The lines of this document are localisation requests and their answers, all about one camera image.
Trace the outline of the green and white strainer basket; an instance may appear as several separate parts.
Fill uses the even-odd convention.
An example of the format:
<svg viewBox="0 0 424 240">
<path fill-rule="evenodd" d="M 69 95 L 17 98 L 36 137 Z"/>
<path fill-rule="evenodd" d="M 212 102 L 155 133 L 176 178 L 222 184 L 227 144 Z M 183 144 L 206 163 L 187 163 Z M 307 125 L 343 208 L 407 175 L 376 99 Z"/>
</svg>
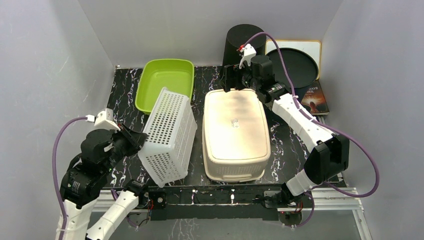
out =
<svg viewBox="0 0 424 240">
<path fill-rule="evenodd" d="M 137 154 L 158 187 L 188 175 L 197 128 L 190 99 L 163 87 L 143 129 L 147 139 Z"/>
</svg>

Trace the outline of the black ribbed bucket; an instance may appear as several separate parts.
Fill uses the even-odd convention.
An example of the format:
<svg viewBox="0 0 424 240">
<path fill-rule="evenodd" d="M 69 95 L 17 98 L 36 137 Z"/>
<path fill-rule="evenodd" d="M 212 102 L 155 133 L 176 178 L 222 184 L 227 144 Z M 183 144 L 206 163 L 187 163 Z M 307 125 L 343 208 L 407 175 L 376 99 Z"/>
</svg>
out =
<svg viewBox="0 0 424 240">
<path fill-rule="evenodd" d="M 252 24 L 238 24 L 228 30 L 220 73 L 223 72 L 224 66 L 234 65 L 240 62 L 241 56 L 238 52 L 239 47 L 245 44 L 253 35 L 260 32 L 263 32 L 263 30 Z M 263 55 L 265 53 L 266 41 L 267 37 L 265 35 L 260 35 L 250 41 L 249 44 L 254 47 L 257 55 Z"/>
</svg>

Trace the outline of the green plastic basin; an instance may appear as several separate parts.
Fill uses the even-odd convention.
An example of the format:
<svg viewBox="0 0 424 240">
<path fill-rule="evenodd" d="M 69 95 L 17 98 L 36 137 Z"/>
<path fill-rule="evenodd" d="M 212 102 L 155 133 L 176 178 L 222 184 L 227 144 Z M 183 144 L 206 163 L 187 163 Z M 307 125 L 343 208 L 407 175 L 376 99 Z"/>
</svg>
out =
<svg viewBox="0 0 424 240">
<path fill-rule="evenodd" d="M 139 78 L 134 100 L 135 107 L 149 115 L 162 90 L 192 98 L 195 80 L 195 66 L 186 59 L 162 58 L 146 63 Z"/>
</svg>

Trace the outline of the cream perforated laundry basket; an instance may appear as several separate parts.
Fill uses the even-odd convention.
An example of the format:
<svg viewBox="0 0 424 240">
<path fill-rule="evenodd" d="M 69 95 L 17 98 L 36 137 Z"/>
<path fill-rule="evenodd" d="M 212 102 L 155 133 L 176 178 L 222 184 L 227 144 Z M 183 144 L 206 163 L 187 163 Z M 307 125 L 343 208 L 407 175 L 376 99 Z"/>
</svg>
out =
<svg viewBox="0 0 424 240">
<path fill-rule="evenodd" d="M 205 173 L 215 182 L 260 179 L 271 156 L 263 104 L 252 89 L 212 90 L 205 95 L 202 119 Z"/>
</svg>

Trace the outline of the large dark blue bucket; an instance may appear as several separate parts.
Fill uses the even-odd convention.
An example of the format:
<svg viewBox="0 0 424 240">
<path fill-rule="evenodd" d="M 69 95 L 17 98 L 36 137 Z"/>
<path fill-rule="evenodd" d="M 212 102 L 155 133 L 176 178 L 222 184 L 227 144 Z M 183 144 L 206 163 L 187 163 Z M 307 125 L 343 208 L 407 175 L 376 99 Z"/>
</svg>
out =
<svg viewBox="0 0 424 240">
<path fill-rule="evenodd" d="M 293 48 L 281 48 L 280 51 L 287 73 L 293 83 L 295 93 L 301 100 L 311 84 L 317 79 L 318 66 L 315 61 L 303 51 Z M 267 56 L 272 62 L 275 80 L 283 83 L 288 88 L 288 91 L 291 91 L 277 50 L 274 49 L 270 51 Z"/>
</svg>

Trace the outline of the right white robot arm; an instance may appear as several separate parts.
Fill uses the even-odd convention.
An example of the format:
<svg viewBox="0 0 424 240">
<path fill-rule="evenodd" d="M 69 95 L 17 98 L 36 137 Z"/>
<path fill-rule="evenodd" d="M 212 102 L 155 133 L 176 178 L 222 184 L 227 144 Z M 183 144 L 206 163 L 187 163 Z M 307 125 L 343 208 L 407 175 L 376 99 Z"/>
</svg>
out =
<svg viewBox="0 0 424 240">
<path fill-rule="evenodd" d="M 291 95 L 287 86 L 276 80 L 268 56 L 257 55 L 240 64 L 225 65 L 219 84 L 225 92 L 253 90 L 259 101 L 282 118 L 309 151 L 303 169 L 283 183 L 280 192 L 260 197 L 267 208 L 295 207 L 305 192 L 348 168 L 350 141 L 314 123 L 314 117 L 309 113 L 302 114 L 297 98 Z"/>
</svg>

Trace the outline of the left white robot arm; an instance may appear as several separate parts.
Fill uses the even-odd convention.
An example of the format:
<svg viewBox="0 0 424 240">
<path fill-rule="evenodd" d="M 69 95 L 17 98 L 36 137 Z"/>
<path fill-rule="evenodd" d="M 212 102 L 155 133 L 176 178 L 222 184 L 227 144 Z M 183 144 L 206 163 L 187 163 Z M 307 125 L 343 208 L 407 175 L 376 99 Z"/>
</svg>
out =
<svg viewBox="0 0 424 240">
<path fill-rule="evenodd" d="M 105 214 L 89 227 L 92 211 L 113 168 L 126 157 L 137 154 L 148 135 L 119 124 L 117 130 L 96 129 L 80 145 L 61 180 L 61 213 L 57 240 L 108 240 L 131 210 L 149 203 L 147 186 L 137 180 L 128 182 Z"/>
</svg>

